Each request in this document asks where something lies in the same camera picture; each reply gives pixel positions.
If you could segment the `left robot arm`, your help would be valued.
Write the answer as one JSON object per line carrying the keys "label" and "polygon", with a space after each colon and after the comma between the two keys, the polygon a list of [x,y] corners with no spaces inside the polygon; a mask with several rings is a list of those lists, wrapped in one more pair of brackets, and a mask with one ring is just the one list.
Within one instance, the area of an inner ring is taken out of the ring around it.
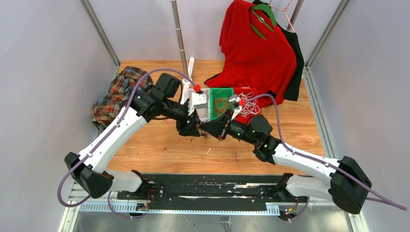
{"label": "left robot arm", "polygon": [[182,85],[180,79],[163,73],[156,84],[132,92],[114,121],[89,146],[70,152],[64,159],[70,176],[97,199],[109,191],[127,191],[137,200],[148,194],[147,181],[137,171],[108,170],[107,165],[129,138],[158,116],[176,121],[180,136],[199,137],[200,119],[189,101],[178,103],[172,98]]}

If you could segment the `white rack base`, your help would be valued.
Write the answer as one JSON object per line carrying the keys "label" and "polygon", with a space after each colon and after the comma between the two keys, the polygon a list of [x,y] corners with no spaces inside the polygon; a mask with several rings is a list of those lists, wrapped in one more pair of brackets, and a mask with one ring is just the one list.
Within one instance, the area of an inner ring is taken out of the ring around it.
{"label": "white rack base", "polygon": [[[192,80],[192,72],[193,72],[193,68],[194,68],[194,63],[195,63],[195,58],[191,57],[189,59],[188,66],[187,66],[188,77],[189,77],[190,80]],[[184,78],[182,80],[182,84],[183,84],[183,86],[182,86],[182,97],[181,97],[180,103],[184,104],[185,101],[189,98],[189,89],[190,89],[191,83],[190,83],[190,81],[188,81]]]}

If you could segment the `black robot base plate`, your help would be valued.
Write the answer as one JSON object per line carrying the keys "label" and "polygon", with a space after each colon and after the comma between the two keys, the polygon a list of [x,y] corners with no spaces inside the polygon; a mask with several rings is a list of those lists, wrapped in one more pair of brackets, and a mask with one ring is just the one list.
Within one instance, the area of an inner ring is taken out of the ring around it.
{"label": "black robot base plate", "polygon": [[285,192],[281,175],[144,174],[143,189],[115,194],[119,200],[141,200],[152,210],[267,210],[267,203],[301,206],[305,196]]}

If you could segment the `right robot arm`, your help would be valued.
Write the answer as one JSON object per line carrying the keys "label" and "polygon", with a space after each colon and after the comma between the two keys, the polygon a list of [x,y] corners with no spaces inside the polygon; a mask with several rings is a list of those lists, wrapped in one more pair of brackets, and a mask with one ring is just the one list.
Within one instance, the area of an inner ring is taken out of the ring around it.
{"label": "right robot arm", "polygon": [[262,162],[306,173],[306,176],[292,174],[285,178],[285,183],[276,188],[280,200],[287,202],[294,196],[314,197],[332,201],[351,214],[361,212],[372,183],[355,159],[347,156],[331,159],[305,153],[272,136],[273,128],[263,115],[242,123],[232,119],[231,114],[226,111],[217,119],[202,123],[200,129],[219,140],[230,135],[252,144],[253,153]]}

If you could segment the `red t-shirt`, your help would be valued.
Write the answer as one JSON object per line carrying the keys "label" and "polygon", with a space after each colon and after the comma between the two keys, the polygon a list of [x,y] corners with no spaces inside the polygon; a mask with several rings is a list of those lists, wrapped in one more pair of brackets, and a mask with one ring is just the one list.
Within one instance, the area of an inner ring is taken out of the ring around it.
{"label": "red t-shirt", "polygon": [[211,88],[254,88],[282,104],[297,66],[296,56],[280,27],[253,7],[244,0],[229,5],[219,41],[225,55],[223,70],[205,84]]}

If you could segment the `right silver rack pole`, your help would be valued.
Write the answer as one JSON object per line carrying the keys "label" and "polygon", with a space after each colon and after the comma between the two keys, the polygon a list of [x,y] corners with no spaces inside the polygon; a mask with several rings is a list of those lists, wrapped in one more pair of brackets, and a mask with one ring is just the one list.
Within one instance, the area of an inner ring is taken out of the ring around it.
{"label": "right silver rack pole", "polygon": [[288,15],[288,12],[286,11],[286,16],[287,16],[287,19],[288,19],[287,31],[292,31],[293,33],[295,33],[295,30],[293,28],[293,24],[295,23],[298,15],[300,13],[300,10],[302,8],[303,3],[304,3],[304,0],[298,0],[296,2],[295,7],[292,11],[292,15],[290,17]]}

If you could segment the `black t-shirt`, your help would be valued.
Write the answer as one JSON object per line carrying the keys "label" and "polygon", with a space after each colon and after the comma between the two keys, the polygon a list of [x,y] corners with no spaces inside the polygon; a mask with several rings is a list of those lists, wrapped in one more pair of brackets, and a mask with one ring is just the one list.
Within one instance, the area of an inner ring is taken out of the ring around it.
{"label": "black t-shirt", "polygon": [[[252,4],[266,3],[255,0]],[[263,12],[256,12],[270,24]],[[304,62],[297,34],[287,31],[277,20],[274,32],[271,32],[252,12],[249,22],[252,30],[251,54],[254,57],[252,69],[256,71],[252,81],[258,92],[265,94],[260,99],[262,107],[272,105],[271,96],[277,104],[285,100],[297,101]]]}

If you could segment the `plaid flannel shirt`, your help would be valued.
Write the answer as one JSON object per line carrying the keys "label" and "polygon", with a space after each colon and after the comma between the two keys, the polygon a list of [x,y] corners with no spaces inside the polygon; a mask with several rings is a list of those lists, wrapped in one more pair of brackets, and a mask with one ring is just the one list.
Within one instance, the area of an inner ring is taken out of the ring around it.
{"label": "plaid flannel shirt", "polygon": [[127,104],[133,88],[146,71],[127,66],[112,80],[107,94],[92,107],[92,123],[101,134]]}

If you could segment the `green clothes hanger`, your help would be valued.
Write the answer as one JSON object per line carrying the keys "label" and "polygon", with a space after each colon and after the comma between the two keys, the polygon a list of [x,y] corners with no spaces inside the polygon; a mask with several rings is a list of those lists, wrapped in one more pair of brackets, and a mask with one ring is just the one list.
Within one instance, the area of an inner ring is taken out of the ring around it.
{"label": "green clothes hanger", "polygon": [[[256,11],[261,11],[264,15],[270,20],[270,24],[268,24]],[[276,19],[271,7],[266,4],[257,4],[251,7],[252,14],[262,23],[265,25],[267,29],[271,32],[274,32],[274,28],[276,27]]]}

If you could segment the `silver rack pole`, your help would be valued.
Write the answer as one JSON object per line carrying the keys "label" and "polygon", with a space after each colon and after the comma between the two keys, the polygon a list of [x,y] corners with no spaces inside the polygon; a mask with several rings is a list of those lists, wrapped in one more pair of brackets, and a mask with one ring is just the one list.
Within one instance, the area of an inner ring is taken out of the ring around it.
{"label": "silver rack pole", "polygon": [[178,7],[177,7],[177,0],[171,0],[171,7],[172,7],[172,13],[173,13],[174,24],[175,24],[175,29],[176,29],[176,36],[177,36],[178,49],[179,49],[181,63],[182,63],[182,69],[183,69],[184,74],[189,76],[187,58],[186,58],[185,47],[184,47],[183,36],[182,36],[182,29],[181,29]]}
{"label": "silver rack pole", "polygon": [[287,16],[287,19],[288,19],[287,31],[292,31],[293,33],[295,33],[295,30],[293,28],[293,24],[295,23],[298,15],[300,13],[300,10],[302,8],[303,3],[304,3],[304,0],[298,0],[296,2],[295,7],[292,11],[292,15],[290,17],[288,15],[288,12],[286,11],[286,16]]}

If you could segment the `red plastic bin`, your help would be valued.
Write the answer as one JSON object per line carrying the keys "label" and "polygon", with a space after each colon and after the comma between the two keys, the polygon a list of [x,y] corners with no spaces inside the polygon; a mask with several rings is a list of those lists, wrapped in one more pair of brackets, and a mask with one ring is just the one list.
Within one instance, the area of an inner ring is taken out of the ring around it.
{"label": "red plastic bin", "polygon": [[[240,98],[244,99],[245,101],[257,96],[256,89],[250,87],[241,87],[241,88],[234,88],[234,94],[238,95]],[[235,120],[246,123],[248,119],[259,115],[261,112],[259,100],[253,100],[248,102],[243,107],[242,111],[235,117]]]}

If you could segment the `white plastic bin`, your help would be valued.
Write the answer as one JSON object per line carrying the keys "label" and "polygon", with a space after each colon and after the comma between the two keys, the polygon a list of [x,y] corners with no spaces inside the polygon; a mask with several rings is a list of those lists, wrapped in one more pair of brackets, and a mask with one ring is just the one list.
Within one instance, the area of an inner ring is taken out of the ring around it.
{"label": "white plastic bin", "polygon": [[[192,92],[195,92],[195,91],[192,88],[190,88],[189,89],[189,95]],[[198,115],[198,117],[201,121],[206,121],[206,120],[210,119],[210,91],[209,91],[208,88],[206,88],[205,90],[202,90],[202,93],[206,95],[207,102],[208,102],[208,109],[203,110],[203,111],[198,109],[198,110],[196,110],[196,113],[197,113],[197,115]]]}

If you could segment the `green plastic bin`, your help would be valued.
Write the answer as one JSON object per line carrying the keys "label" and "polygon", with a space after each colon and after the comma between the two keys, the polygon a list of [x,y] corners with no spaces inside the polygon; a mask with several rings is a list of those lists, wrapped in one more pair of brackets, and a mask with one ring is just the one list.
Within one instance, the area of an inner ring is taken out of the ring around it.
{"label": "green plastic bin", "polygon": [[229,103],[229,98],[233,96],[233,88],[211,88],[210,89],[210,119],[214,120],[223,115],[226,110],[234,108]]}

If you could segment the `aluminium frame rail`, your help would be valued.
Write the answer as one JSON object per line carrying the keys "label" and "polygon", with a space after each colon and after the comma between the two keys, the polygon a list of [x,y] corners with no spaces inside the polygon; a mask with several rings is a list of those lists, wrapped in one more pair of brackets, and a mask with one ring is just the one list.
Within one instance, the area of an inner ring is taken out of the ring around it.
{"label": "aluminium frame rail", "polygon": [[367,232],[362,214],[273,193],[277,175],[149,174],[147,192],[114,191],[65,210],[61,232]]}

